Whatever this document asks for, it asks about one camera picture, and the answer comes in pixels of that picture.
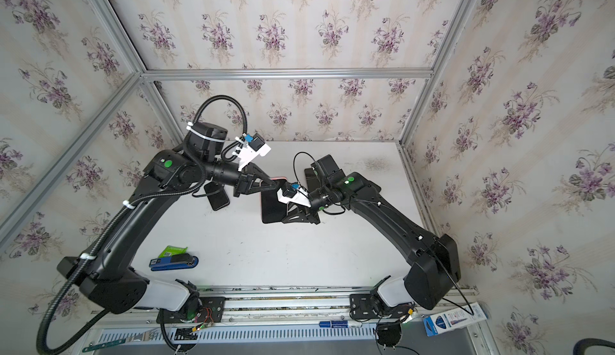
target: vent grille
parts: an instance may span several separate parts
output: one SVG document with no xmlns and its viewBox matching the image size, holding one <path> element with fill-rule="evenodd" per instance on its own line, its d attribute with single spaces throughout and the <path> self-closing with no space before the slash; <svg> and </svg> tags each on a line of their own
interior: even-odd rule
<svg viewBox="0 0 615 355">
<path fill-rule="evenodd" d="M 363 323 L 362 327 L 320 328 L 314 324 L 296 326 L 242 326 L 211 327 L 199 332 L 197 343 L 255 343 L 255 342 L 306 342 L 312 340 L 373 340 L 376 325 Z M 176 328 L 169 329 L 169 337 L 174 337 Z M 146 328 L 105 329 L 96 344 L 138 335 Z M 160 331 L 155 332 L 148 342 L 128 344 L 164 343 Z"/>
</svg>

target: metal strip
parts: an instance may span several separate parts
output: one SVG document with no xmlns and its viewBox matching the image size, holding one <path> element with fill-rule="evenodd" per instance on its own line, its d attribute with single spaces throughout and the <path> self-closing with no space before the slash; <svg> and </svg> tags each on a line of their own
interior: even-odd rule
<svg viewBox="0 0 615 355">
<path fill-rule="evenodd" d="M 123 56 L 131 72 L 143 72 L 145 64 L 124 30 L 109 0 L 88 0 L 103 28 L 109 33 L 115 48 Z"/>
<path fill-rule="evenodd" d="M 184 137 L 181 132 L 180 125 L 177 124 L 177 121 L 171 114 L 171 111 L 169 110 L 163 97 L 160 95 L 158 88 L 156 88 L 153 82 L 144 81 L 141 83 L 141 89 L 143 90 L 143 94 L 147 98 L 148 103 L 150 103 L 150 107 L 154 111 L 162 128 L 171 137 L 173 145 L 178 145 L 181 143 Z"/>
<path fill-rule="evenodd" d="M 402 135 L 402 145 L 406 145 L 409 143 L 412 134 L 418 127 L 419 120 L 421 119 L 423 113 L 427 110 L 429 105 L 429 97 L 431 96 L 436 84 L 440 82 L 440 78 L 442 77 L 442 73 L 446 68 L 446 64 L 448 63 L 450 57 L 453 55 L 455 51 L 455 45 L 457 45 L 457 41 L 461 37 L 461 33 L 465 28 L 465 23 L 468 21 L 472 15 L 472 11 L 474 9 L 475 3 L 477 0 L 460 0 L 457 5 L 457 9 L 450 23 L 448 24 L 448 31 L 444 40 L 438 49 L 438 54 L 435 56 L 434 61 L 434 73 L 432 78 L 423 87 L 421 91 L 421 95 L 416 101 L 416 106 L 414 107 L 414 112 L 410 115 L 410 119 L 408 120 L 408 124 L 404 129 L 404 133 Z"/>
<path fill-rule="evenodd" d="M 145 81 L 272 79 L 427 79 L 431 68 L 313 68 L 270 70 L 150 70 Z"/>
<path fill-rule="evenodd" d="M 115 111 L 126 101 L 141 82 L 138 73 L 130 75 L 103 105 L 96 117 L 89 121 L 80 135 L 73 139 L 64 153 L 42 174 L 34 188 L 13 208 L 0 225 L 0 251 L 4 250 L 19 233 L 23 224 L 49 197 L 54 188 L 62 182 L 64 173 L 82 156 L 86 148 L 94 141 L 98 131 L 104 127 Z"/>
</svg>

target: green package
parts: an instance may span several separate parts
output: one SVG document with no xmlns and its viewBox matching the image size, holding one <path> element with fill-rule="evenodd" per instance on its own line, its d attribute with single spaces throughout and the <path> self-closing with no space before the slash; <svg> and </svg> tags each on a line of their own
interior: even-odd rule
<svg viewBox="0 0 615 355">
<path fill-rule="evenodd" d="M 160 255 L 158 255 L 158 258 L 179 255 L 180 253 L 184 253 L 187 249 L 188 247 L 181 248 L 173 247 L 173 245 L 168 245 L 167 248 L 165 248 L 164 251 Z"/>
</svg>

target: white cable tie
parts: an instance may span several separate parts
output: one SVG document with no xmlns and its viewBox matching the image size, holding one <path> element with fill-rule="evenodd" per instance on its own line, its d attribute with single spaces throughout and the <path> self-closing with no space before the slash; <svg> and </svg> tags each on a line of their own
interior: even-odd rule
<svg viewBox="0 0 615 355">
<path fill-rule="evenodd" d="M 127 201 L 127 200 L 122 201 L 122 204 L 123 204 L 123 205 L 125 205 L 125 206 L 126 206 L 126 208 L 129 208 L 129 209 L 135 209 L 135 208 L 136 208 L 136 206 L 134 206 L 134 205 L 130 205 L 130 202 L 129 202 L 129 201 Z"/>
<path fill-rule="evenodd" d="M 226 142 L 226 140 L 222 140 L 222 139 L 219 139 L 219 138 L 213 138 L 213 137 L 209 137 L 209 136 L 204 136 L 204 135 L 201 135 L 200 133 L 196 132 L 196 131 L 192 128 L 192 126 L 193 126 L 193 125 L 194 125 L 194 124 L 193 124 L 192 122 L 190 122 L 190 121 L 189 121 L 189 122 L 188 122 L 188 125 L 186 126 L 186 129 L 187 129 L 187 130 L 189 130 L 190 132 L 192 132 L 193 134 L 195 134 L 196 136 L 201 137 L 201 138 L 204 138 L 205 140 L 211 140 L 212 142 L 217 142 L 217 143 L 224 143 L 224 142 Z"/>
<path fill-rule="evenodd" d="M 96 256 L 91 256 L 89 253 L 84 252 L 81 254 L 81 256 L 79 257 L 79 259 L 88 259 L 88 260 L 94 260 L 96 259 Z"/>
</svg>

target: cable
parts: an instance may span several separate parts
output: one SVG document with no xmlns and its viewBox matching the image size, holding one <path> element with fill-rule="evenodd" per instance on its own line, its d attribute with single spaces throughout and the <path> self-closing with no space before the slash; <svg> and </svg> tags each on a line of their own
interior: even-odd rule
<svg viewBox="0 0 615 355">
<path fill-rule="evenodd" d="M 375 202 L 375 201 L 369 201 L 369 200 L 361 200 L 361 199 L 355 199 L 354 202 L 359 202 L 359 203 L 373 203 L 379 207 L 385 207 L 390 209 L 391 211 L 395 211 L 393 208 L 389 207 L 386 204 L 383 204 L 382 202 Z M 465 301 L 465 304 L 470 307 L 470 311 L 466 310 L 464 307 L 458 305 L 457 303 L 446 299 L 446 298 L 442 298 L 442 300 L 445 300 L 447 302 L 449 302 L 452 305 L 455 305 L 459 308 L 461 308 L 463 311 L 465 311 L 466 313 L 470 314 L 471 316 L 474 316 L 474 309 L 472 308 L 472 305 L 470 304 L 470 302 L 467 300 L 467 298 L 465 297 L 464 293 L 459 289 L 459 286 L 457 285 L 457 282 L 453 279 L 453 277 L 451 276 L 451 274 L 448 272 L 447 267 L 444 266 L 444 264 L 442 263 L 442 261 L 440 260 L 440 258 L 438 258 L 438 255 L 435 254 L 435 252 L 427 245 L 425 244 L 422 240 L 420 240 L 420 242 L 425 246 L 425 248 L 430 251 L 435 260 L 440 264 L 440 266 L 442 267 L 442 269 L 444 270 L 444 272 L 447 274 L 448 278 L 450 279 L 450 281 L 453 283 L 453 286 L 455 287 L 455 289 L 457 289 L 457 291 L 459 291 L 459 294 L 461 295 L 461 297 L 463 298 L 463 300 Z"/>
<path fill-rule="evenodd" d="M 211 103 L 213 103 L 213 102 L 215 102 L 217 100 L 227 100 L 227 101 L 233 103 L 234 105 L 236 105 L 237 109 L 239 109 L 239 113 L 241 113 L 241 116 L 242 116 L 242 121 L 243 121 L 243 132 L 242 132 L 242 134 L 246 134 L 247 130 L 248 130 L 248 128 L 247 128 L 248 127 L 248 122 L 247 122 L 247 117 L 246 117 L 245 111 L 243 110 L 243 107 L 241 106 L 241 104 L 237 100 L 235 100 L 234 98 L 232 98 L 230 96 L 226 96 L 226 95 L 216 95 L 216 96 L 212 96 L 212 97 L 208 98 L 207 100 L 205 100 L 204 103 L 201 104 L 199 109 L 196 111 L 196 114 L 194 115 L 194 122 L 197 122 L 201 118 L 201 115 L 202 115 L 203 111 L 205 110 L 205 108 L 208 105 L 210 105 Z M 195 192 L 196 190 L 198 190 L 205 183 L 205 181 L 207 179 L 207 168 L 203 164 L 203 162 L 200 159 L 198 159 L 192 153 L 192 151 L 190 151 L 190 149 L 188 148 L 188 140 L 190 139 L 190 135 L 191 134 L 192 134 L 192 132 L 188 131 L 188 133 L 184 137 L 184 140 L 183 140 L 183 142 L 181 144 L 181 149 L 183 150 L 183 152 L 186 155 L 188 155 L 188 157 L 199 168 L 199 170 L 201 172 L 201 178 L 199 179 L 199 182 L 196 183 L 196 185 L 188 188 L 187 190 L 182 190 L 182 191 L 162 191 L 162 192 L 151 193 L 149 195 L 141 196 L 138 199 L 135 199 L 134 201 L 132 201 L 130 203 L 130 205 L 132 206 L 131 209 L 129 209 L 128 207 L 122 207 L 122 209 L 120 209 L 119 212 L 109 221 L 109 223 L 104 228 L 104 230 L 100 234 L 100 236 L 98 236 L 98 239 L 93 244 L 92 249 L 88 253 L 89 256 L 96 257 L 96 255 L 98 254 L 98 252 L 102 248 L 103 244 L 106 242 L 107 238 L 109 238 L 109 236 L 111 235 L 113 230 L 118 225 L 119 221 L 121 221 L 122 218 L 127 213 L 131 212 L 132 209 L 134 209 L 134 207 L 139 205 L 141 202 L 147 201 L 149 199 L 153 199 L 155 197 L 168 197 L 168 196 L 183 196 L 183 195 L 187 195 L 189 193 Z M 222 151 L 222 160 L 223 161 L 233 161 L 235 159 L 236 155 L 233 155 L 232 158 L 226 158 L 225 155 L 226 155 L 226 152 L 228 150 L 230 150 L 231 148 L 235 147 L 237 144 L 238 144 L 238 142 L 235 141 L 234 143 L 229 144 Z M 80 259 L 79 260 L 79 265 L 73 271 L 73 274 L 70 275 L 70 277 L 66 280 L 66 282 L 64 283 L 64 285 L 62 286 L 60 291 L 56 294 L 55 298 L 53 298 L 53 300 L 49 303 L 49 306 L 47 307 L 47 311 L 42 316 L 41 324 L 39 326 L 39 329 L 38 329 L 38 332 L 37 332 L 37 335 L 36 335 L 36 350 L 40 354 L 57 355 L 57 354 L 65 351 L 74 342 L 76 342 L 77 339 L 79 339 L 92 325 L 94 325 L 96 323 L 96 321 L 98 321 L 106 313 L 109 312 L 109 311 L 106 311 L 106 312 L 103 311 L 104 314 L 100 313 L 99 314 L 100 317 L 98 315 L 96 315 L 95 318 L 93 318 L 88 323 L 86 323 L 79 331 L 77 331 L 77 333 L 75 335 L 73 335 L 68 341 L 66 341 L 64 344 L 60 345 L 59 347 L 57 347 L 55 349 L 51 349 L 51 348 L 48 347 L 48 345 L 47 345 L 47 334 L 49 333 L 49 326 L 51 324 L 51 321 L 53 320 L 53 316 L 55 315 L 55 311 L 57 310 L 58 306 L 60 305 L 60 302 L 64 299 L 64 297 L 68 293 L 68 290 L 71 288 L 71 286 L 76 281 L 77 277 L 79 277 L 81 275 L 81 273 L 87 268 L 87 266 L 90 264 L 91 261 L 92 260 L 90 260 L 90 259 Z"/>
<path fill-rule="evenodd" d="M 418 352 L 418 351 L 416 351 L 416 350 L 412 350 L 410 347 L 406 347 L 406 346 L 395 346 L 395 349 L 396 349 L 396 350 L 397 350 L 398 348 L 404 348 L 404 349 L 406 349 L 406 350 L 410 350 L 410 351 L 414 352 L 416 355 L 421 355 L 421 354 L 419 354 L 419 352 Z"/>
</svg>

